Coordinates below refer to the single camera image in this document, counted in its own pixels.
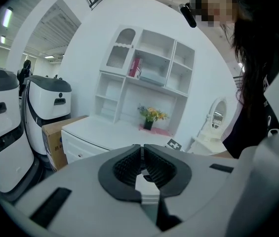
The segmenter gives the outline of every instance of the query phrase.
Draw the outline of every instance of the flower vase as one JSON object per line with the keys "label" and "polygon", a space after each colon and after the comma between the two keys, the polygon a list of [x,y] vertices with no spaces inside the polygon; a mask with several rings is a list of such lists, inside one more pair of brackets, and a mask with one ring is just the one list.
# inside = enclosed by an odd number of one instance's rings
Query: flower vase
{"label": "flower vase", "polygon": [[147,119],[145,120],[144,123],[144,129],[146,130],[151,130],[151,128],[153,127],[153,121],[148,121]]}

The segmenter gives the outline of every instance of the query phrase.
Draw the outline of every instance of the white bookshelf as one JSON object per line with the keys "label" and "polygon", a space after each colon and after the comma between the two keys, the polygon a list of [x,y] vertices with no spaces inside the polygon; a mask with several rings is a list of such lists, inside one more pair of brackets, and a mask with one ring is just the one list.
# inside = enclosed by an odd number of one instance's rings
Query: white bookshelf
{"label": "white bookshelf", "polygon": [[188,95],[192,78],[192,69],[173,62],[166,88]]}
{"label": "white bookshelf", "polygon": [[129,48],[123,46],[113,46],[112,52],[106,63],[107,67],[122,69],[128,54]]}
{"label": "white bookshelf", "polygon": [[170,59],[138,49],[135,51],[134,58],[143,59],[142,71],[157,74],[163,78],[167,77]]}
{"label": "white bookshelf", "polygon": [[[164,86],[154,81],[130,77],[136,58],[149,74],[164,78]],[[143,123],[139,104],[169,114],[154,126],[175,134],[189,96],[194,50],[175,39],[148,30],[120,26],[108,47],[100,68],[93,114],[112,123]]]}
{"label": "white bookshelf", "polygon": [[126,45],[131,45],[131,43],[134,40],[135,35],[136,35],[136,32],[134,29],[126,28],[120,32],[120,34],[115,42],[121,43],[121,44],[126,44]]}
{"label": "white bookshelf", "polygon": [[194,50],[184,44],[181,44],[180,42],[177,42],[173,61],[181,64],[182,66],[193,69]]}
{"label": "white bookshelf", "polygon": [[171,59],[174,39],[165,35],[143,30],[137,48],[147,53]]}

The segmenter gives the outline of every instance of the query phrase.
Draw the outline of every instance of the white vanity mirror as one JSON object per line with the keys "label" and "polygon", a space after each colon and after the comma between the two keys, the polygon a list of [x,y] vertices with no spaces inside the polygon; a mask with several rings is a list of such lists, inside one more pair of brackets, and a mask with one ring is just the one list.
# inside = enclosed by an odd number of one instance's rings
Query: white vanity mirror
{"label": "white vanity mirror", "polygon": [[227,127],[227,100],[225,97],[217,98],[206,116],[206,122],[197,137],[192,137],[194,142],[189,153],[199,155],[213,155],[226,150],[221,137]]}
{"label": "white vanity mirror", "polygon": [[214,129],[218,129],[223,124],[224,117],[226,116],[226,110],[227,110],[226,101],[222,100],[216,105],[211,120],[212,127]]}

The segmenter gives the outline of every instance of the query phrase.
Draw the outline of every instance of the cardboard box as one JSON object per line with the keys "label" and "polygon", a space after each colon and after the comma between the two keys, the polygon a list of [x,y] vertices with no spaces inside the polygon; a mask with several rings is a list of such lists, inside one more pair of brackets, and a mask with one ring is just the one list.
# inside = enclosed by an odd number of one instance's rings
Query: cardboard box
{"label": "cardboard box", "polygon": [[61,128],[65,125],[84,119],[87,115],[78,118],[71,118],[47,125],[43,125],[42,138],[45,145],[45,150],[50,162],[50,165],[54,171],[61,169],[68,164],[66,155],[62,148],[61,140]]}

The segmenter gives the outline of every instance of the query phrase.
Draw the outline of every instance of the white column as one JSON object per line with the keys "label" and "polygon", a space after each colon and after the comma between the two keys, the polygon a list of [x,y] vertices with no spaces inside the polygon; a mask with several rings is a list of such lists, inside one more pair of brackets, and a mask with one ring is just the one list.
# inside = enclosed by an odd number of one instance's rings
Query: white column
{"label": "white column", "polygon": [[41,0],[38,5],[32,10],[30,15],[25,19],[16,37],[14,38],[9,56],[6,61],[6,69],[17,73],[20,69],[19,64],[22,59],[22,54],[29,41],[35,27],[40,22],[42,17],[56,3],[57,0]]}

